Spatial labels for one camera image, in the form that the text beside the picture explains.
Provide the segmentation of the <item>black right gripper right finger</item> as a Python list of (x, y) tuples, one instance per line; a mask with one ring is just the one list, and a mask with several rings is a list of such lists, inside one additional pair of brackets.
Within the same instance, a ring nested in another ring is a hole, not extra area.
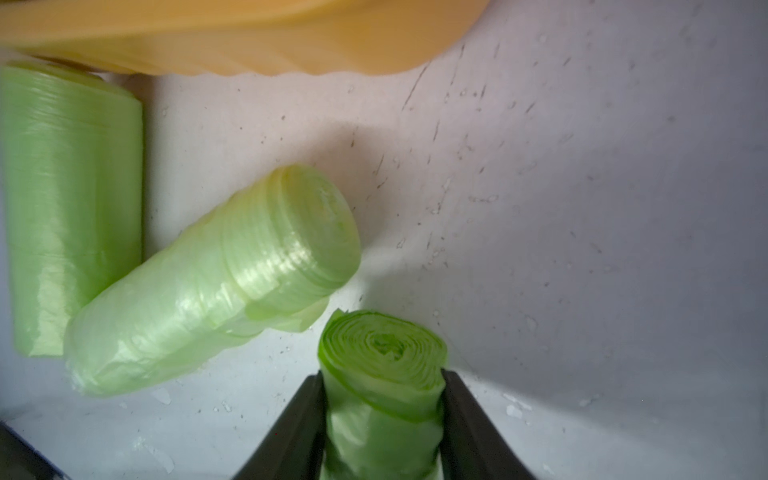
[(485, 411), (454, 371), (441, 371), (444, 434), (440, 443), (443, 477), (451, 480), (534, 480)]

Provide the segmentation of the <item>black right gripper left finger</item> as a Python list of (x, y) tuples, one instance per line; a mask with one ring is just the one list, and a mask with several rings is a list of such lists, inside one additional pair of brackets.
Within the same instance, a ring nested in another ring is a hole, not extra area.
[(233, 476), (249, 479), (319, 479), (325, 449), (326, 397), (323, 375), (309, 375)]

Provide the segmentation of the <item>green trash bag roll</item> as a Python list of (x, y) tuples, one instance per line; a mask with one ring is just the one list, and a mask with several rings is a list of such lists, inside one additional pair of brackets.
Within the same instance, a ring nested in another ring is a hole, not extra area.
[(63, 66), (1, 71), (14, 345), (58, 357), (67, 324), (142, 259), (143, 108)]
[(114, 396), (188, 374), (268, 329), (307, 330), (356, 273), (350, 207), (320, 171), (278, 168), (189, 226), (68, 325), (73, 387)]
[(448, 349), (433, 331), (374, 311), (335, 311), (318, 344), (326, 397), (324, 479), (433, 479)]

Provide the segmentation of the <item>yellow plastic storage box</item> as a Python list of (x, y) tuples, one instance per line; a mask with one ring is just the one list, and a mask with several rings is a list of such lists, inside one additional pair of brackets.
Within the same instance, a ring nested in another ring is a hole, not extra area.
[(12, 1), (4, 47), (114, 73), (388, 75), (460, 40), (483, 1)]

